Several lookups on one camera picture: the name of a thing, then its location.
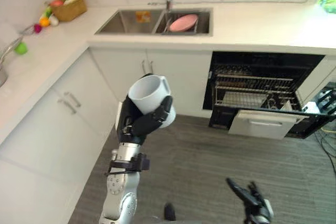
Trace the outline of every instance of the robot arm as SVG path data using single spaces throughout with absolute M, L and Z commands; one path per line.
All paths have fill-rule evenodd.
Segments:
M 243 201 L 246 219 L 244 224 L 270 224 L 274 213 L 270 202 L 263 198 L 257 185 L 248 185 L 250 192 L 239 187 L 232 179 L 227 178 L 231 190 Z
M 118 113 L 116 130 L 119 148 L 112 151 L 107 176 L 107 196 L 100 224 L 129 224 L 135 214 L 137 187 L 142 170 L 150 161 L 140 153 L 146 136 L 158 129 L 169 115 L 173 98 L 166 96 L 153 112 L 143 115 L 127 96 Z

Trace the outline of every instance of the kitchen sink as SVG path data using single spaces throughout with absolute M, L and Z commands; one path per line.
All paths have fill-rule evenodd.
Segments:
M 118 10 L 97 34 L 151 34 L 162 12 L 162 9 Z
M 171 32 L 169 26 L 184 15 L 196 14 L 198 20 L 189 30 Z M 210 9 L 118 10 L 96 34 L 212 35 Z

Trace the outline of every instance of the mug handle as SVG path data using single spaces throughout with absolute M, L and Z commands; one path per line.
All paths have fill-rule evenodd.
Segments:
M 169 87 L 169 84 L 168 84 L 168 81 L 167 81 L 166 77 L 165 76 L 160 76 L 160 79 L 162 80 L 163 85 L 166 88 L 166 91 L 167 91 L 168 95 L 170 95 L 171 91 L 170 91 L 170 87 Z

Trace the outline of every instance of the orange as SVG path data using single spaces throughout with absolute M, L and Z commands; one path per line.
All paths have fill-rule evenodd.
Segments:
M 42 27 L 47 27 L 47 26 L 50 25 L 50 21 L 49 21 L 49 19 L 47 17 L 40 18 L 40 22 L 39 23 L 40 23 L 40 25 Z

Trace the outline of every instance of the yellow cable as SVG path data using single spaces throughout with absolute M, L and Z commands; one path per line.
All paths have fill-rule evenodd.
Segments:
M 326 133 L 336 133 L 336 131 L 328 131 L 328 130 L 325 130 L 324 128 L 321 128 L 321 130 L 326 132 Z

